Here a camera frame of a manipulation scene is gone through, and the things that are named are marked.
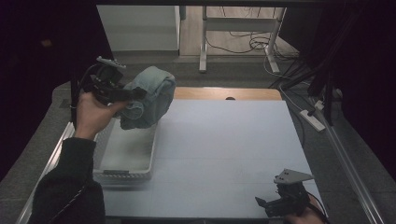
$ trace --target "dark background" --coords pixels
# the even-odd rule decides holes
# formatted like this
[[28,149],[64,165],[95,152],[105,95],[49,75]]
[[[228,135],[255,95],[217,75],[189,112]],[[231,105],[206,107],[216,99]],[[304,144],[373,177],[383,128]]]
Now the dark background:
[[[281,36],[293,46],[303,41],[296,46],[315,66],[346,15],[344,9],[299,12],[290,8]],[[335,85],[344,94],[346,118],[394,179],[395,11],[392,1],[368,1],[332,67]],[[288,20],[294,18],[305,21],[298,30],[288,28]],[[52,90],[72,75],[81,76],[98,55],[112,58],[112,54],[94,2],[5,0],[0,22],[3,178],[45,116]],[[50,47],[41,44],[47,39]]]
[[1,2],[2,179],[46,115],[53,89],[112,53],[93,1]]

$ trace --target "metal bracket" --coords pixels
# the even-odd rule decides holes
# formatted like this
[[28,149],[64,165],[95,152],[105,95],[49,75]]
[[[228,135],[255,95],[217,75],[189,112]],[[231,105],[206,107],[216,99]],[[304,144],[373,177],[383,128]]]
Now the metal bracket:
[[290,185],[298,182],[303,182],[305,180],[310,180],[313,178],[314,178],[313,175],[308,175],[305,173],[285,169],[280,175],[276,176],[274,183]]
[[116,59],[113,61],[113,60],[109,60],[109,59],[104,59],[104,58],[102,58],[101,56],[99,56],[99,57],[96,59],[96,61],[98,61],[98,62],[100,62],[100,63],[105,63],[105,64],[108,64],[108,65],[111,65],[111,66],[113,66],[113,67],[118,67],[118,68],[126,69],[126,66],[125,66],[125,65],[122,65],[122,64],[120,64],[120,63],[118,63]]

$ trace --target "towel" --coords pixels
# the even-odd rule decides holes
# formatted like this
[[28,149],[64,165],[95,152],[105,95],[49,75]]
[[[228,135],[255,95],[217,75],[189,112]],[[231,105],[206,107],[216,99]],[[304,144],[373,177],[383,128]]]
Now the towel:
[[147,94],[142,100],[132,100],[121,110],[120,126],[123,130],[146,129],[157,123],[173,101],[176,81],[172,74],[151,66],[124,87],[125,90],[136,88],[145,90]]

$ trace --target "cable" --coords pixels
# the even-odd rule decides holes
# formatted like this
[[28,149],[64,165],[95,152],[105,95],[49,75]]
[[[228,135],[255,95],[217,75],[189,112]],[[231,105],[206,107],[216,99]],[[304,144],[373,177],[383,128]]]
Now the cable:
[[77,87],[77,89],[76,89],[75,96],[78,96],[78,95],[79,95],[79,92],[81,91],[82,83],[84,82],[84,80],[85,80],[86,76],[88,75],[88,73],[89,73],[95,66],[98,66],[98,65],[102,65],[102,64],[101,64],[101,63],[96,63],[96,64],[92,65],[91,67],[89,67],[87,70],[85,70],[85,73],[84,73],[84,75],[83,75],[82,78],[81,78],[81,81],[78,83],[78,87]]
[[314,213],[316,213],[316,214],[318,215],[318,217],[320,218],[320,220],[321,220],[323,223],[328,223],[328,224],[330,224],[329,219],[327,219],[327,217],[325,217],[325,216],[323,215],[323,213],[322,213],[316,206],[314,206],[312,203],[308,203],[308,204],[306,205],[306,207],[307,207],[307,208],[310,208],[312,211],[314,211]]
[[[294,66],[294,64],[297,62],[297,60],[294,60],[294,62],[289,66],[289,68],[286,70],[286,72],[284,73],[284,75],[282,77],[286,77],[286,74],[289,72],[289,70]],[[280,80],[280,78],[278,78],[277,80],[275,80],[273,83],[271,83],[271,85],[268,86],[268,89],[271,89],[271,87]]]
[[255,49],[253,48],[253,49],[249,49],[249,50],[246,50],[246,51],[232,51],[232,50],[230,50],[230,49],[224,49],[224,48],[221,48],[221,47],[213,46],[212,44],[209,43],[209,41],[207,40],[207,38],[206,38],[206,43],[207,43],[210,47],[212,47],[212,48],[214,48],[214,49],[222,49],[222,50],[225,50],[225,51],[228,51],[228,52],[231,52],[231,53],[243,54],[243,53],[248,53],[248,52],[251,52],[251,51],[255,50]]
[[288,98],[288,100],[297,108],[299,108],[301,111],[303,111],[299,106],[297,106],[297,104],[295,104],[290,98],[289,96],[282,90],[282,85],[279,85],[279,89],[280,91],[286,96],[286,98]]
[[305,101],[310,107],[312,107],[312,108],[315,110],[315,107],[314,107],[313,105],[311,105],[301,94],[299,94],[299,93],[297,93],[297,92],[295,92],[295,91],[292,91],[292,90],[289,90],[289,91],[291,91],[292,93],[294,93],[295,95],[297,95],[298,97],[300,97],[300,99],[302,99],[303,101]]
[[291,67],[292,67],[292,65],[288,68],[288,71],[285,72],[285,74],[283,75],[283,77],[280,77],[279,79],[277,79],[276,81],[274,81],[274,82],[268,87],[268,89],[272,88],[272,86],[274,86],[276,83],[280,83],[280,81],[282,81],[282,78],[288,78],[288,77],[289,77],[289,78],[291,79],[291,77],[293,77],[294,75],[296,75],[298,71],[300,71],[301,69],[303,69],[303,68],[306,67],[306,63],[301,63],[297,68],[295,68],[294,70],[292,70],[288,76],[286,76],[286,74],[289,72],[289,70],[291,69]]
[[248,14],[253,15],[253,7],[248,7]]
[[263,39],[269,40],[269,38],[266,37],[266,36],[255,36],[255,37],[253,37],[253,33],[250,33],[250,40],[248,41],[248,43],[249,43],[251,49],[253,48],[253,45],[254,45],[254,44],[257,44],[257,45],[260,45],[260,46],[261,46],[261,47],[258,49],[258,48],[257,48],[257,45],[256,45],[256,48],[255,48],[255,49],[258,49],[258,50],[263,50],[263,49],[265,49],[266,46],[268,46],[268,44],[269,44],[268,42],[257,41],[257,40],[256,40],[256,39],[259,39],[259,38],[263,38]]
[[273,51],[274,51],[274,56],[275,56],[275,57],[277,57],[277,58],[280,59],[280,60],[282,60],[282,58],[284,59],[284,60],[282,60],[282,61],[289,61],[289,60],[300,59],[300,53],[298,52],[297,49],[295,49],[295,51],[293,52],[293,54],[296,54],[296,56],[285,56],[285,55],[283,55],[283,54],[280,53],[280,51],[277,49],[277,44],[275,43],[275,44],[274,44],[274,49],[273,49]]
[[301,147],[304,148],[305,147],[305,128],[304,128],[304,124],[301,121],[300,117],[296,114],[296,112],[294,112],[294,110],[292,110],[291,108],[289,108],[289,111],[291,112],[292,115],[294,115],[294,117],[297,118],[298,122],[300,123],[301,129],[303,131],[302,133],[302,143],[301,143]]
[[325,216],[327,216],[326,210],[324,210],[324,206],[323,206],[323,204],[320,202],[320,200],[319,200],[317,197],[315,197],[315,195],[311,194],[310,192],[307,191],[307,193],[308,193],[309,195],[311,195],[315,200],[317,200],[317,202],[319,203],[319,205],[320,205],[320,207],[321,207],[321,209],[322,209],[322,211],[323,211],[323,214],[324,214]]
[[260,11],[262,10],[262,8],[261,7],[259,7],[259,12],[257,13],[257,18],[259,18],[259,16],[260,16]]
[[[341,21],[343,20],[344,14],[345,14],[345,7],[343,7],[343,11],[342,11],[341,16],[340,16],[340,20],[341,20]],[[331,34],[328,35],[328,38],[326,38],[326,40],[323,42],[323,43],[324,43],[323,45],[321,45],[320,47],[318,47],[318,48],[312,50],[311,52],[307,53],[305,56],[300,56],[300,55],[299,55],[298,59],[296,59],[296,60],[298,60],[298,61],[304,61],[303,64],[305,64],[305,63],[306,63],[306,60],[312,59],[312,56],[314,56],[314,55],[320,55],[321,52],[325,49],[325,47],[326,47],[326,46],[329,46],[329,45],[334,41],[334,39],[335,39],[337,36],[339,36],[339,34],[338,34],[339,32],[337,32],[337,31],[339,31],[339,29],[340,29],[340,25],[335,26],[334,29],[332,29]],[[282,55],[278,50],[275,50],[275,56],[280,56],[280,57],[282,57],[282,58],[288,59],[288,57],[285,57],[284,55]],[[293,76],[294,76],[294,75],[297,73],[297,71],[300,70],[300,69],[302,69],[302,67],[299,67],[297,70],[295,70],[294,72],[292,72],[292,73],[293,73]],[[276,84],[276,83],[279,82],[280,80],[281,80],[281,78],[278,79],[277,81],[275,81],[274,83],[272,83],[272,84],[270,85],[269,88],[271,88],[274,84]]]
[[257,32],[257,33],[251,32],[251,33],[253,33],[253,34],[248,34],[248,35],[233,35],[233,34],[231,33],[231,31],[228,32],[228,33],[230,33],[231,36],[235,36],[235,37],[244,37],[244,36],[249,36],[249,35],[261,35],[261,34],[265,34],[265,32]]
[[[265,66],[265,61],[266,61],[266,59],[267,59],[267,56],[264,57],[263,66],[264,66],[265,71],[266,71],[268,74],[270,74],[271,76],[275,76],[275,77],[282,77],[282,78],[292,79],[291,77],[285,77],[285,76],[278,75],[278,74],[274,74],[274,73],[271,73],[270,71],[268,71],[267,67]],[[308,85],[308,86],[310,85],[310,84],[307,83],[307,82],[301,82],[301,83],[302,83],[302,84],[305,84],[305,85]]]
[[75,196],[73,196],[73,198],[70,200],[70,202],[68,202],[64,208],[61,209],[61,211],[59,211],[54,217],[52,217],[49,220],[49,224],[54,223],[54,221],[56,221],[56,219],[64,213],[64,211],[67,210],[67,208],[69,208],[71,205],[74,204],[74,202],[79,198],[79,196],[85,192],[85,189],[87,188],[88,185],[88,180],[85,181],[85,183],[83,184],[83,186],[81,187],[81,189],[77,192],[77,194]]
[[305,54],[305,60],[314,61],[317,58],[321,58],[321,61],[324,61],[327,55],[328,47],[332,46],[333,41],[340,35],[340,30],[343,26],[343,21],[345,20],[344,17],[346,15],[346,1],[344,2],[342,11],[340,16],[337,18],[337,21],[332,21],[332,24],[338,22],[338,24],[332,26],[329,33],[326,35],[325,39],[321,42],[321,45],[316,47],[315,49],[311,49],[310,52]]
[[222,9],[222,13],[223,13],[224,17],[227,17],[227,16],[225,15],[224,7],[219,7],[219,8]]
[[275,11],[276,11],[276,7],[274,7],[274,13],[273,13],[273,18],[274,18],[274,16],[275,16]]

